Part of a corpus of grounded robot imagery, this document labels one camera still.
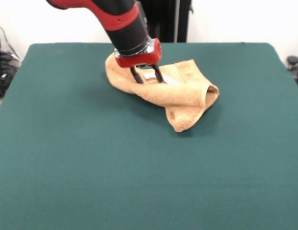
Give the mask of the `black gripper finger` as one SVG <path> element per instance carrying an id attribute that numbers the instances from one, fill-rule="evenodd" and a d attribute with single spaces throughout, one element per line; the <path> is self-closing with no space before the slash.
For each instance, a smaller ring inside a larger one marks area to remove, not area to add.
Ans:
<path id="1" fill-rule="evenodd" d="M 161 70 L 159 69 L 159 66 L 157 64 L 153 64 L 152 68 L 155 71 L 155 77 L 156 77 L 157 81 L 159 83 L 164 83 L 165 81 L 164 81 L 163 75 L 161 73 Z"/>
<path id="2" fill-rule="evenodd" d="M 136 68 L 135 67 L 131 67 L 130 68 L 130 71 L 131 71 L 132 76 L 134 77 L 135 81 L 138 84 L 143 84 L 143 80 L 142 80 L 141 76 L 139 75 L 139 73 L 136 71 Z"/>

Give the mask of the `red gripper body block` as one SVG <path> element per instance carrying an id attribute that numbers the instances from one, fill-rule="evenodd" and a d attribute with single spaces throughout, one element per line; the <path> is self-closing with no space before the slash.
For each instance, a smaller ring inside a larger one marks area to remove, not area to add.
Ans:
<path id="1" fill-rule="evenodd" d="M 162 47 L 159 39 L 151 39 L 144 50 L 131 56 L 123 56 L 115 49 L 115 60 L 122 68 L 159 64 L 161 58 Z"/>

